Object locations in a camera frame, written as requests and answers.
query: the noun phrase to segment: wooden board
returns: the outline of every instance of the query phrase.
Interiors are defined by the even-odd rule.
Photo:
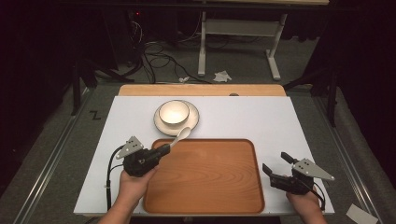
[[[286,96],[278,84],[127,84],[120,96]]]
[[[157,140],[153,148],[170,142]],[[144,207],[155,214],[259,214],[264,199],[258,172],[247,139],[182,140],[161,159]]]

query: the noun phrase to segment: white tabletop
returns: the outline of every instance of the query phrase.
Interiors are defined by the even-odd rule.
[[[282,151],[297,160],[314,161],[300,122],[289,97],[285,96],[116,96],[105,128],[93,156],[90,170],[78,197],[74,212],[101,216],[106,212],[106,170],[113,151],[136,136],[146,148],[169,136],[158,131],[153,122],[156,109],[171,100],[194,104],[200,120],[189,138],[246,138],[256,149],[257,163],[265,163],[277,175],[291,175],[291,166],[280,158]],[[114,160],[113,166],[122,160]],[[111,173],[112,200],[115,201],[120,168]],[[262,216],[295,214],[285,191],[272,188],[269,177],[260,171],[265,208]],[[322,181],[315,179],[326,198],[326,214],[334,213]],[[135,214],[150,216],[140,203]]]

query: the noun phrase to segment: white saucer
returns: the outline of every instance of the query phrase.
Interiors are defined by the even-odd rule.
[[[191,129],[193,129],[198,124],[199,112],[198,112],[198,109],[195,107],[195,105],[193,105],[192,103],[187,102],[187,101],[182,101],[182,100],[180,100],[180,101],[189,107],[190,114],[187,117],[187,120],[185,122],[182,122],[179,125],[169,125],[169,124],[163,122],[160,118],[161,107],[159,107],[155,111],[154,124],[158,128],[158,130],[160,130],[162,133],[176,136],[180,132],[180,130],[182,130],[183,128],[190,127]]]

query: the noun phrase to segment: wooden tray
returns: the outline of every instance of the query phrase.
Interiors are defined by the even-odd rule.
[[[170,142],[159,139],[153,148]],[[258,214],[264,208],[258,172],[247,139],[182,140],[161,159],[144,207],[156,214]]]

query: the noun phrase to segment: gray carpet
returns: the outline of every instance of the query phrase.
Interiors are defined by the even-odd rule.
[[[251,40],[252,38],[240,38],[222,49],[216,49],[222,45],[221,42],[209,42],[212,48],[207,51],[205,80],[214,82],[214,73],[226,70],[233,79],[229,81],[230,84],[286,84],[301,75],[316,45],[315,41],[304,43],[299,43],[294,39],[281,41],[276,53],[276,61],[282,80],[274,82],[262,54],[262,44],[268,44],[269,40],[259,39],[253,42]],[[193,43],[189,44],[189,46],[180,45],[176,49],[164,47],[164,50],[183,64],[191,75],[195,75],[198,48]],[[154,52],[155,48],[159,46],[153,46],[148,50]],[[153,63],[161,66],[166,64],[166,61],[159,59]],[[172,63],[155,69],[155,73],[157,82],[177,82],[177,75],[184,77],[184,71],[179,67],[175,72]],[[135,74],[134,78],[139,83],[149,82],[147,73],[143,69]],[[60,159],[53,164],[56,168],[53,173],[49,173],[50,180],[43,185],[45,190],[42,195],[39,195],[40,200],[33,204],[34,209],[26,215],[25,221],[26,223],[85,223],[90,220],[90,217],[74,215],[73,209],[112,100],[118,94],[120,85],[117,82],[102,80],[96,89],[89,90],[85,94],[85,104],[75,118],[70,116],[72,92],[69,91],[64,96],[64,103],[44,124],[43,132],[1,198],[0,223],[12,223],[15,220],[45,167],[47,159],[53,151],[56,151],[55,149],[60,148],[59,140],[64,140],[61,141]],[[395,223],[396,218],[391,213],[391,209],[396,207],[394,188],[391,187],[370,148],[367,147],[359,127],[348,112],[342,94],[337,96],[337,101],[340,103],[336,107],[336,129],[329,128],[320,108],[323,99],[312,98],[309,94],[309,86],[295,88],[288,91],[288,95],[294,104],[315,161],[330,174],[336,176],[336,181],[325,184],[335,209],[334,215],[326,216],[329,223],[354,223],[346,216],[347,209],[352,203],[362,208],[365,206],[356,189],[351,186],[353,179],[348,173],[350,164],[345,165],[338,140],[334,139],[334,132],[339,134],[337,136],[347,148],[347,153],[350,153],[353,158],[353,165],[361,174],[361,183],[372,196],[374,212],[381,216],[383,223]],[[70,123],[74,123],[71,133],[65,139],[59,139],[64,128]],[[302,223],[296,216],[282,217],[280,220],[282,224]],[[264,223],[264,220],[257,218],[246,220],[246,222]]]

